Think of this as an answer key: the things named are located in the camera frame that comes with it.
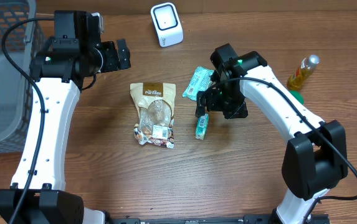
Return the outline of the Kleenex tissue pack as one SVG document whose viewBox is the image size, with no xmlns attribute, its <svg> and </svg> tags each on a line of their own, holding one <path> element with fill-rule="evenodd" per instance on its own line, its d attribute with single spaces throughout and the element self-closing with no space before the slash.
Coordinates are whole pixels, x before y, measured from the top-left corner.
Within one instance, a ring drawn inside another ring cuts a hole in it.
<svg viewBox="0 0 357 224">
<path fill-rule="evenodd" d="M 200 139 L 200 140 L 204 139 L 207 132 L 208 122 L 209 122 L 208 114 L 205 114 L 198 119 L 198 123 L 196 126 L 196 134 L 195 134 L 196 139 Z"/>
</svg>

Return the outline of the teal snack packet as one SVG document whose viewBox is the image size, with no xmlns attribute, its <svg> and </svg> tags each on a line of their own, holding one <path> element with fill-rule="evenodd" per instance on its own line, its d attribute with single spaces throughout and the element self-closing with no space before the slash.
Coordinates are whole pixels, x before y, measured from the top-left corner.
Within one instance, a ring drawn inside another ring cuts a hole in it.
<svg viewBox="0 0 357 224">
<path fill-rule="evenodd" d="M 213 70 L 204 67 L 197 67 L 188 87 L 183 92 L 182 97 L 196 101 L 198 92 L 206 91 L 211 86 L 211 75 L 213 72 Z"/>
</svg>

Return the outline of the brown white snack bag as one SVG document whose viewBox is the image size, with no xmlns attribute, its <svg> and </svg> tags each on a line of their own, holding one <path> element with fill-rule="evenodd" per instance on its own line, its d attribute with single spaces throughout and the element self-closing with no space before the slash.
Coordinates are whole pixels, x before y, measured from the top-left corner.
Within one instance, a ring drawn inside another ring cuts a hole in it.
<svg viewBox="0 0 357 224">
<path fill-rule="evenodd" d="M 160 82 L 132 83 L 130 95 L 139 117 L 133 129 L 138 143 L 172 149 L 176 85 Z"/>
</svg>

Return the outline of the green lid white jar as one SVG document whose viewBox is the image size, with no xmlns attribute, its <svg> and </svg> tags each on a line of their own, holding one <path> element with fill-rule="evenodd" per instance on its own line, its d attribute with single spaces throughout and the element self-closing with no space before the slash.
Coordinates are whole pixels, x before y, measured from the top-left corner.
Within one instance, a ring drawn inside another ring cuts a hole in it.
<svg viewBox="0 0 357 224">
<path fill-rule="evenodd" d="M 302 105 L 304 104 L 304 98 L 303 98 L 303 96 L 300 94 L 299 91 L 290 90 L 289 92 L 292 94 L 292 96 L 293 96 L 300 104 L 302 104 Z"/>
</svg>

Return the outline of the yellow liquid bottle grey cap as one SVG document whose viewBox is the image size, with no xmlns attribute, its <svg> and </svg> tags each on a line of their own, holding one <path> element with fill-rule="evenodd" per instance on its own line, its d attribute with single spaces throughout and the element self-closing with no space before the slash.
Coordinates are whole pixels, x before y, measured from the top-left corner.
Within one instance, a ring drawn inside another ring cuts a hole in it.
<svg viewBox="0 0 357 224">
<path fill-rule="evenodd" d="M 295 73 L 290 75 L 287 80 L 289 90 L 299 91 L 307 78 L 315 71 L 320 59 L 317 55 L 310 55 L 304 58 Z"/>
</svg>

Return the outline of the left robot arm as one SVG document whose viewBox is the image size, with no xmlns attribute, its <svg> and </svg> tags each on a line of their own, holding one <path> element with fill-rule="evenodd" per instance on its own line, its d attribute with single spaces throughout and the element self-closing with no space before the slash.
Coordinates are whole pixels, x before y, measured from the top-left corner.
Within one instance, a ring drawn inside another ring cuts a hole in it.
<svg viewBox="0 0 357 224">
<path fill-rule="evenodd" d="M 124 39 L 102 41 L 103 18 L 86 11 L 55 11 L 54 36 L 23 77 L 31 84 L 31 118 L 21 160 L 0 216 L 8 223 L 110 223 L 107 212 L 85 207 L 65 189 L 65 154 L 74 109 L 87 77 L 130 68 Z"/>
</svg>

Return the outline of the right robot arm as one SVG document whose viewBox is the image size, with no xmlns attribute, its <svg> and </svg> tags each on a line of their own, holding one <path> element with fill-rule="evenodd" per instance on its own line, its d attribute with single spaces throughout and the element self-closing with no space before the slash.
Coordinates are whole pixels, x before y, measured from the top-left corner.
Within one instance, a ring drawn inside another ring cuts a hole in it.
<svg viewBox="0 0 357 224">
<path fill-rule="evenodd" d="M 277 128 L 287 147 L 282 176 L 288 187 L 271 215 L 245 215 L 244 223 L 329 223 L 311 215 L 313 202 L 348 175 L 346 134 L 336 120 L 324 122 L 277 80 L 257 52 L 238 56 L 230 44 L 211 54 L 214 85 L 197 93 L 195 115 L 221 111 L 226 119 L 246 118 L 245 100 L 254 102 Z"/>
</svg>

